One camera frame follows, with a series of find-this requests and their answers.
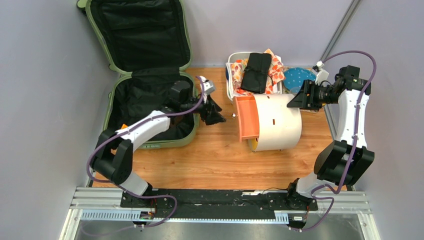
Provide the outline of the salmon pink drawer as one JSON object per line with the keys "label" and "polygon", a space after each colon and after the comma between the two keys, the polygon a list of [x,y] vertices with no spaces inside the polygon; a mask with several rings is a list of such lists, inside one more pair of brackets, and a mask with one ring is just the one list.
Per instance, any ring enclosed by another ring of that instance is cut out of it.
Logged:
{"label": "salmon pink drawer", "polygon": [[237,119],[239,141],[258,138],[260,126],[255,97],[253,95],[235,96],[232,102]]}

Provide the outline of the cream cylindrical container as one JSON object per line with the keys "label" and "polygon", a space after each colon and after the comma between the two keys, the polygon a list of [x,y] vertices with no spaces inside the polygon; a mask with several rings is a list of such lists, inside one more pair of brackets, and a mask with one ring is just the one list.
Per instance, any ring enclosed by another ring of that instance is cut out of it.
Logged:
{"label": "cream cylindrical container", "polygon": [[293,94],[254,95],[259,136],[256,152],[293,149],[302,133],[302,116],[299,108],[288,108]]}

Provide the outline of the floral orange print cloth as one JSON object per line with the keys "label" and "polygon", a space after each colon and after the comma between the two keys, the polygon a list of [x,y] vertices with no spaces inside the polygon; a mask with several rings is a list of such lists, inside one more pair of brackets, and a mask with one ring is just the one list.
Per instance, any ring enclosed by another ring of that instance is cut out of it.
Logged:
{"label": "floral orange print cloth", "polygon": [[[275,94],[273,93],[273,86],[279,82],[283,83],[283,81],[285,80],[285,75],[284,75],[285,67],[284,67],[284,64],[282,63],[281,57],[278,55],[275,55],[271,51],[271,49],[268,48],[264,52],[270,54],[272,57],[271,65],[268,70],[266,89],[264,92],[264,94],[271,95],[271,94]],[[234,63],[230,65],[230,69],[232,73],[233,89],[238,94],[240,94],[240,96],[250,96],[254,94],[250,91],[242,90],[240,88],[244,70],[247,66],[247,63],[248,63],[248,58],[242,58],[242,59],[237,59]]]}

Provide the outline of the green hard-shell suitcase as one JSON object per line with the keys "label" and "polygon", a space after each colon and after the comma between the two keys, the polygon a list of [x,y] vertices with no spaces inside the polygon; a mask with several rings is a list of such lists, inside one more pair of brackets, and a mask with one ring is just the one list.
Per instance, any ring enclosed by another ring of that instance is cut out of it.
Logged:
{"label": "green hard-shell suitcase", "polygon": [[132,125],[165,103],[177,81],[196,82],[190,37],[180,0],[79,0],[109,62],[119,74],[108,96],[104,129]]}

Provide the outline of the yellow transparent drawer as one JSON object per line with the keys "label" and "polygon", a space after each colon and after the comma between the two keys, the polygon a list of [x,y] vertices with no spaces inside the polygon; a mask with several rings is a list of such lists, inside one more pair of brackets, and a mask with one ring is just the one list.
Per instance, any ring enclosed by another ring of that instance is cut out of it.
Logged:
{"label": "yellow transparent drawer", "polygon": [[252,152],[255,152],[257,147],[258,147],[258,139],[257,138],[252,138],[248,140],[248,145],[249,148]]}

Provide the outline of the black pouch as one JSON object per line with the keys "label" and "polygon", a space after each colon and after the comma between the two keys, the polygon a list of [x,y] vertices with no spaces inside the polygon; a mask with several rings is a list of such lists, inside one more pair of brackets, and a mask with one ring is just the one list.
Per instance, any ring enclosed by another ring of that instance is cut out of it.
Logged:
{"label": "black pouch", "polygon": [[269,53],[250,53],[240,88],[254,94],[263,94],[266,91],[271,62],[272,56]]}

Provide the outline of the white plastic tub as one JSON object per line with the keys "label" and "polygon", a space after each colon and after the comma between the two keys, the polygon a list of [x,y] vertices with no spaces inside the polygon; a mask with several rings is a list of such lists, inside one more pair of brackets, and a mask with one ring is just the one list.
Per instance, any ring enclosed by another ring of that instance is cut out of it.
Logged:
{"label": "white plastic tub", "polygon": [[[234,63],[238,59],[246,59],[249,57],[251,52],[235,52],[232,53],[229,57],[227,62],[225,63],[225,78],[226,78],[226,94],[230,101],[233,100],[234,96],[240,96],[240,94],[236,93],[236,91],[233,88],[233,77],[231,73],[231,64]],[[284,87],[283,83],[279,82],[276,85],[273,86],[273,93],[274,94],[283,94],[284,93]]]}

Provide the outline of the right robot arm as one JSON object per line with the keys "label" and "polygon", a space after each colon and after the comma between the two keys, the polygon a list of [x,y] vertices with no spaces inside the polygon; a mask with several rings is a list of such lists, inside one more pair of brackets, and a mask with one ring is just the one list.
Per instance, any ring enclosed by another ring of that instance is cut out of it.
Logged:
{"label": "right robot arm", "polygon": [[293,210],[306,209],[314,194],[325,188],[335,192],[353,185],[373,163],[375,154],[367,147],[365,113],[371,94],[371,81],[359,77],[360,69],[347,65],[335,75],[333,84],[324,85],[328,72],[318,62],[315,80],[304,80],[288,108],[319,111],[337,104],[340,117],[334,140],[317,156],[313,172],[288,185],[284,203]]}

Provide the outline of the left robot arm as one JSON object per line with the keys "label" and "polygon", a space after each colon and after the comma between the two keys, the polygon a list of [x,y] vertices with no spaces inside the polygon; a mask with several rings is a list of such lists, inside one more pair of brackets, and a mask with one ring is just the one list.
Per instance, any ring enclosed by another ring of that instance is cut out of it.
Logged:
{"label": "left robot arm", "polygon": [[167,131],[173,117],[199,114],[206,125],[224,123],[221,107],[212,99],[216,90],[214,83],[198,76],[201,92],[199,96],[188,95],[191,85],[186,81],[177,81],[168,92],[164,102],[149,115],[136,123],[118,130],[104,130],[89,156],[86,171],[95,181],[91,170],[106,177],[107,181],[133,195],[138,206],[148,207],[153,201],[149,191],[151,185],[133,171],[133,154],[136,149],[156,135]]}

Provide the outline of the floral placemat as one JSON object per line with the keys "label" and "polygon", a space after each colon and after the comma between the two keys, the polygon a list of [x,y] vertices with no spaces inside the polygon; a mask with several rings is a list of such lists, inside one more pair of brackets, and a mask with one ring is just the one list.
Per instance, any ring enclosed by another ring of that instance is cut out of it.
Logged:
{"label": "floral placemat", "polygon": [[313,113],[313,114],[315,114],[315,113],[320,112],[321,110],[324,110],[324,107],[325,107],[325,104],[322,105],[322,106],[320,106],[320,107],[318,107],[318,108],[300,108],[300,111],[301,112],[305,112],[305,113]]}

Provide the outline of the blue dotted plate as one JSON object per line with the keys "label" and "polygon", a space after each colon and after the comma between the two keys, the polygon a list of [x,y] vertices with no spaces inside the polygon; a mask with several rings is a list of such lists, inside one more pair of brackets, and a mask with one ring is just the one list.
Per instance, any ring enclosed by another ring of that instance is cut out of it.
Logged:
{"label": "blue dotted plate", "polygon": [[307,68],[291,67],[284,71],[285,80],[283,85],[289,93],[297,94],[304,80],[316,80],[316,75]]}

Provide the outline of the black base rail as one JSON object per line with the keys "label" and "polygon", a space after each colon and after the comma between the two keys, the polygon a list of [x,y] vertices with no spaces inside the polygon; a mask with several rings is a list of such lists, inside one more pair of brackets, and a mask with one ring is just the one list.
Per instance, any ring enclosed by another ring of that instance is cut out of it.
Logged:
{"label": "black base rail", "polygon": [[123,193],[123,208],[148,208],[154,216],[173,219],[220,219],[220,220],[271,220],[276,211],[304,213],[317,211],[318,205],[288,203],[284,189],[224,190],[224,189],[171,189],[154,188],[141,199]]}

